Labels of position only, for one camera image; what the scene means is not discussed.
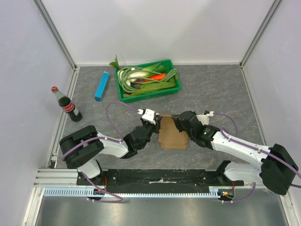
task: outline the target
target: white wall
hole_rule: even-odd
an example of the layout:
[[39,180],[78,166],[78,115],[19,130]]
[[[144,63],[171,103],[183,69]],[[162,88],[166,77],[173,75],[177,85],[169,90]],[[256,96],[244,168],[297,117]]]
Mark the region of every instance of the white wall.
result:
[[[270,145],[282,144],[301,168],[301,1],[284,0],[245,71]],[[300,179],[295,184],[301,185]],[[291,188],[301,215],[301,190]]]
[[273,0],[43,0],[77,64],[240,62]]
[[59,119],[50,88],[66,91],[71,68],[32,0],[2,2],[0,34],[0,219],[18,226]]

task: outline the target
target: red pepper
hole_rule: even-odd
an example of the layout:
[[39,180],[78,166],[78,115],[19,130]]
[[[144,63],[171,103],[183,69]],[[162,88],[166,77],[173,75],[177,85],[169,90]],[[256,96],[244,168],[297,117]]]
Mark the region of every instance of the red pepper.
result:
[[150,79],[154,79],[154,80],[160,81],[160,80],[163,79],[165,76],[166,76],[165,73],[163,73],[163,74],[157,74],[157,75],[151,76]]

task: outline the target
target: red bottle cap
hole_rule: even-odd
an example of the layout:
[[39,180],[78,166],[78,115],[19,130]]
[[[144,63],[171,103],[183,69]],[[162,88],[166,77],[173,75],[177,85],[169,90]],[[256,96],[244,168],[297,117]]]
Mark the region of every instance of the red bottle cap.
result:
[[57,88],[56,86],[54,86],[54,87],[51,88],[51,91],[52,91],[52,92],[57,92],[57,91],[58,91],[58,88]]

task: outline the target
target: white cable carrier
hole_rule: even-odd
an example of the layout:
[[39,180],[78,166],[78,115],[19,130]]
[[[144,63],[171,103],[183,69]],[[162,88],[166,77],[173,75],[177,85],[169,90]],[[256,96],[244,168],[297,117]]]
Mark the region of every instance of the white cable carrier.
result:
[[[48,187],[45,188],[44,196],[68,196],[68,197],[112,197],[109,194],[99,195],[93,194],[94,188],[62,188]],[[122,198],[220,198],[217,194],[217,188],[210,188],[209,193],[150,193],[150,194],[116,194]]]

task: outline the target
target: metal floor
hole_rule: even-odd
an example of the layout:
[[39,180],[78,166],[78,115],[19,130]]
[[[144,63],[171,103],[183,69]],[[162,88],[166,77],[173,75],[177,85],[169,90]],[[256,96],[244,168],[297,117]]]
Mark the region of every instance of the metal floor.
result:
[[[249,192],[236,191],[238,197]],[[125,203],[92,203],[86,198],[44,197],[41,210],[36,226],[288,225],[279,197],[263,190],[234,204],[205,198],[127,198]]]

